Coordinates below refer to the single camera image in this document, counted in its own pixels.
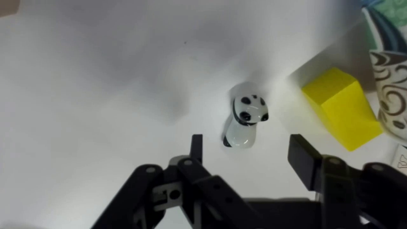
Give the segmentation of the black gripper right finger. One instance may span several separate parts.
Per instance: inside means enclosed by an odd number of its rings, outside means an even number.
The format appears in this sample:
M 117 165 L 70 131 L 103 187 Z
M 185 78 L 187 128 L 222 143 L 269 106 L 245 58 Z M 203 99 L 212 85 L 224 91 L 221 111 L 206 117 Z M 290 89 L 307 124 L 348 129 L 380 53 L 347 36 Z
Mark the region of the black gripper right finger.
M 287 160 L 307 190 L 314 190 L 321 155 L 300 133 L 292 133 L 288 139 Z

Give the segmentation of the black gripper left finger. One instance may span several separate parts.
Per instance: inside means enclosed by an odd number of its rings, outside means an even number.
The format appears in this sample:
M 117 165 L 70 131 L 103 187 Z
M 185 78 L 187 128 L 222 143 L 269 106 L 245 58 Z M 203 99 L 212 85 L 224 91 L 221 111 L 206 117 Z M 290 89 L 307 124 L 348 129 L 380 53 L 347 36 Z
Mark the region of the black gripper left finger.
M 203 143 L 202 134 L 196 133 L 192 136 L 189 155 L 197 161 L 202 161 L 202 150 L 203 150 L 202 143 Z

